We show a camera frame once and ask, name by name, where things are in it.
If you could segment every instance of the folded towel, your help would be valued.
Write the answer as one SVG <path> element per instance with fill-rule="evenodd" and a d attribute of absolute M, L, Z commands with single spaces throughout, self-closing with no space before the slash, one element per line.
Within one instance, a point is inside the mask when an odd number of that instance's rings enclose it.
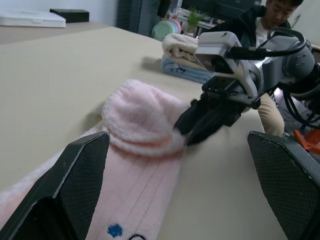
<path fill-rule="evenodd" d="M 162 49 L 166 57 L 191 68 L 206 70 L 195 56 L 197 47 L 198 39 L 177 33 L 167 35 L 162 41 Z"/>
<path fill-rule="evenodd" d="M 125 82 L 106 101 L 102 122 L 84 134 L 110 130 L 87 240 L 157 239 L 185 151 L 173 125 L 189 105 L 137 80 Z M 0 228 L 60 154 L 0 193 Z"/>
<path fill-rule="evenodd" d="M 165 56 L 162 57 L 161 70 L 166 74 L 187 79 L 200 84 L 205 84 L 214 76 L 213 72 L 200 70 L 197 68 L 189 67 L 187 65 L 176 63 Z"/>

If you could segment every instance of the wall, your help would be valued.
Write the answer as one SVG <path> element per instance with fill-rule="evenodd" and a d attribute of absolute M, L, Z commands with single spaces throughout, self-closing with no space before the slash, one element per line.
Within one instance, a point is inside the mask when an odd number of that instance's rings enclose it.
<path fill-rule="evenodd" d="M 319 9 L 320 1 L 304 0 L 300 8 L 296 10 L 295 15 L 300 15 L 300 19 L 293 28 L 301 32 L 312 44 L 318 46 L 320 46 Z"/>
<path fill-rule="evenodd" d="M 48 11 L 50 8 L 84 9 L 90 20 L 115 26 L 118 0 L 0 0 L 0 9 L 14 8 L 30 11 Z"/>

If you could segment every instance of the man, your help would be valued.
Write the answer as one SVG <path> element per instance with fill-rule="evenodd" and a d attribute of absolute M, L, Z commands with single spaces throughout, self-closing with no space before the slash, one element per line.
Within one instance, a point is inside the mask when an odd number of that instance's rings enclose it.
<path fill-rule="evenodd" d="M 226 21 L 207 32 L 233 32 L 243 47 L 259 47 L 267 40 L 268 31 L 275 27 L 290 28 L 288 18 L 303 0 L 267 0 L 266 6 L 256 6 L 241 17 Z M 284 120 L 276 103 L 265 93 L 258 109 L 264 131 L 274 136 L 282 136 Z"/>

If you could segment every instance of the black jacket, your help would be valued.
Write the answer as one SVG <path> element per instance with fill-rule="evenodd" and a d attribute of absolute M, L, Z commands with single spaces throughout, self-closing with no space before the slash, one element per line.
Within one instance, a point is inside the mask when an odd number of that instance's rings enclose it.
<path fill-rule="evenodd" d="M 223 32 L 234 33 L 243 47 L 256 46 L 256 18 L 263 17 L 266 13 L 265 6 L 255 6 L 244 12 L 239 18 L 231 19 L 221 23 L 205 32 Z M 288 21 L 279 27 L 291 28 Z"/>

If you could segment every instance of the stacked plate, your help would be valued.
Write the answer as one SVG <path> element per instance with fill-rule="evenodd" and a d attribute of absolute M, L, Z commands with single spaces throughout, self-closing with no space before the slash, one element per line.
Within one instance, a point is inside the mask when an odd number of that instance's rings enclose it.
<path fill-rule="evenodd" d="M 155 25 L 152 29 L 152 37 L 159 41 L 163 41 L 165 36 L 168 34 L 180 34 L 181 33 L 181 25 L 180 23 L 170 18 L 165 21 L 160 21 L 157 25 Z"/>

